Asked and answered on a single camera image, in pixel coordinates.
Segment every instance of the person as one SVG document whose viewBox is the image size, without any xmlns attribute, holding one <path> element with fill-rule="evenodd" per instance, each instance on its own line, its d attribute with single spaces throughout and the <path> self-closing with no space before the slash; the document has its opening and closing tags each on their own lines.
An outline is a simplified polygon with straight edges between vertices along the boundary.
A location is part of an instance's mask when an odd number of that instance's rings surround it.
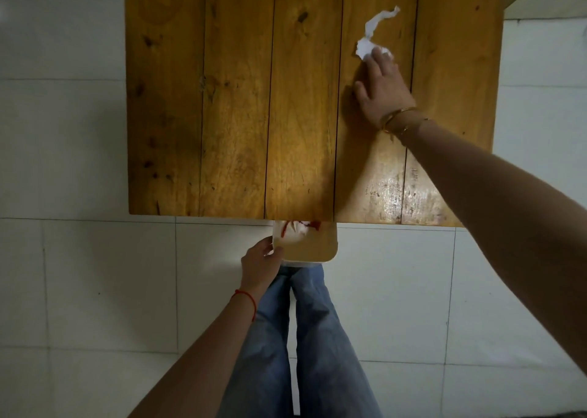
<svg viewBox="0 0 587 418">
<path fill-rule="evenodd" d="M 369 91 L 354 89 L 365 118 L 414 154 L 495 272 L 587 373 L 587 211 L 414 109 L 390 56 L 375 49 L 365 62 Z M 381 416 L 322 267 L 280 268 L 282 258 L 271 238 L 247 251 L 240 289 L 131 418 L 292 416 L 290 287 L 301 415 Z"/>
</svg>

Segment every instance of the jeans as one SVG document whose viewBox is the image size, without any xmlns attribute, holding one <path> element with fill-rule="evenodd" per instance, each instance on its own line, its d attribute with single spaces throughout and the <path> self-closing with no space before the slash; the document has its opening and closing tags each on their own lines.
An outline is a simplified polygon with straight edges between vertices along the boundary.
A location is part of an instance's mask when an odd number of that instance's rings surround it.
<svg viewBox="0 0 587 418">
<path fill-rule="evenodd" d="M 322 266 L 282 266 L 260 300 L 218 417 L 292 417 L 286 348 L 290 288 L 296 297 L 297 384 L 304 418 L 381 417 L 367 377 L 342 329 Z"/>
</svg>

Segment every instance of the person's left arm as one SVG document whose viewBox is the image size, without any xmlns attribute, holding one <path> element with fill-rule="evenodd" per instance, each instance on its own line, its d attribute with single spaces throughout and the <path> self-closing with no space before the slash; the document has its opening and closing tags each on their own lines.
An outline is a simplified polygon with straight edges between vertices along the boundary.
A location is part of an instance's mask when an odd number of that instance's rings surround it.
<svg viewBox="0 0 587 418">
<path fill-rule="evenodd" d="M 241 259 L 240 290 L 253 296 L 257 305 L 283 260 L 283 249 L 268 255 L 271 249 L 267 237 Z M 248 296 L 234 296 L 128 418 L 215 417 L 254 311 Z"/>
</svg>

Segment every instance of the bracelet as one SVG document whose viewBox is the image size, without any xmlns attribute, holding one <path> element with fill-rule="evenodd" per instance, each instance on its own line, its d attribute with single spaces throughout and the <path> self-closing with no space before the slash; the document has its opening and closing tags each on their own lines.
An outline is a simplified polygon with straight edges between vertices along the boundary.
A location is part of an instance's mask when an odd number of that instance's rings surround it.
<svg viewBox="0 0 587 418">
<path fill-rule="evenodd" d="M 392 133 L 390 130 L 387 129 L 387 125 L 390 123 L 390 121 L 393 121 L 393 118 L 397 117 L 399 114 L 407 112 L 408 110 L 418 110 L 418 108 L 416 106 L 412 106 L 412 107 L 406 107 L 405 109 L 394 110 L 389 115 L 386 115 L 385 117 L 383 117 L 382 118 L 382 120 L 384 120 L 383 128 L 382 128 L 383 132 L 385 132 L 386 134 Z"/>
<path fill-rule="evenodd" d="M 251 302 L 253 303 L 253 307 L 255 307 L 255 312 L 253 313 L 253 320 L 251 322 L 255 321 L 255 316 L 257 315 L 257 303 L 255 302 L 255 299 L 253 296 L 251 296 L 249 293 L 247 293 L 246 291 L 243 290 L 234 290 L 234 294 L 232 296 L 230 296 L 230 298 L 232 299 L 234 296 L 236 296 L 237 294 L 246 294 L 247 296 L 249 296 L 249 299 L 251 300 Z"/>
</svg>

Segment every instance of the wood grain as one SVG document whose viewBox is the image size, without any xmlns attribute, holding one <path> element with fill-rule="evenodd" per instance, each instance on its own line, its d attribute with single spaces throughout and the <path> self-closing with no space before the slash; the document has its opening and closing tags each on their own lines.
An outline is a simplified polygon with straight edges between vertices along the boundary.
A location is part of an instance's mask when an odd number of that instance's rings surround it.
<svg viewBox="0 0 587 418">
<path fill-rule="evenodd" d="M 342 0 L 275 0 L 265 217 L 332 220 Z"/>
<path fill-rule="evenodd" d="M 337 222 L 401 221 L 406 148 L 397 140 L 392 142 L 389 134 L 370 129 L 352 97 L 353 82 L 364 74 L 355 49 L 364 36 L 365 22 L 396 5 L 400 13 L 379 23 L 373 41 L 392 51 L 409 84 L 417 0 L 344 0 L 334 205 Z"/>
<path fill-rule="evenodd" d="M 206 0 L 200 215 L 263 218 L 273 0 Z"/>
<path fill-rule="evenodd" d="M 502 0 L 419 0 L 412 91 L 422 110 L 491 150 L 503 29 Z M 458 226 L 409 152 L 401 223 Z"/>
<path fill-rule="evenodd" d="M 131 214 L 198 213 L 204 0 L 126 0 Z"/>
</svg>

